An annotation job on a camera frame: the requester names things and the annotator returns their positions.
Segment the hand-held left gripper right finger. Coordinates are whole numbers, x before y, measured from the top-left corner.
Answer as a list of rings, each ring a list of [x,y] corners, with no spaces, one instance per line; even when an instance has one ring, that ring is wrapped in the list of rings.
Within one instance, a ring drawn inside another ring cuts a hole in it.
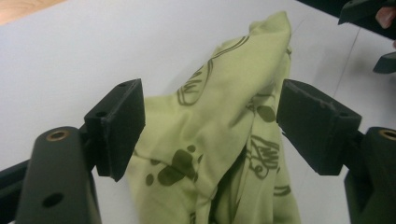
[[[282,133],[319,175],[339,175],[343,149],[361,115],[301,81],[283,81],[276,121]]]

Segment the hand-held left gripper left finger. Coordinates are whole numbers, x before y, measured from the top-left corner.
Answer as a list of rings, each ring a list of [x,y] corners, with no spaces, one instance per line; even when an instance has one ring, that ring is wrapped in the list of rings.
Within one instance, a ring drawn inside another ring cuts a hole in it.
[[[146,124],[141,79],[118,84],[84,121],[87,147],[99,176],[120,181]]]

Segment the green printed baby romper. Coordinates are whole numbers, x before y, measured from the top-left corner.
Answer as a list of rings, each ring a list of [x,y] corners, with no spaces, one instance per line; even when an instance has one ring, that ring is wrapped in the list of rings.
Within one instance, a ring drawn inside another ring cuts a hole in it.
[[[276,111],[285,12],[223,43],[175,93],[145,101],[127,168],[139,224],[300,224]]]

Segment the white board table cover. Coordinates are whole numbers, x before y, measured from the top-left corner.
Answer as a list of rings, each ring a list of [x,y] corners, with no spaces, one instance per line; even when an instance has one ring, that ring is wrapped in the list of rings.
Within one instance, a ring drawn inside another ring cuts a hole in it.
[[[392,44],[298,0],[66,0],[0,25],[0,170],[43,132],[81,125],[116,84],[176,91],[223,42],[279,11],[291,25],[292,78],[396,130],[396,74],[374,72]]]

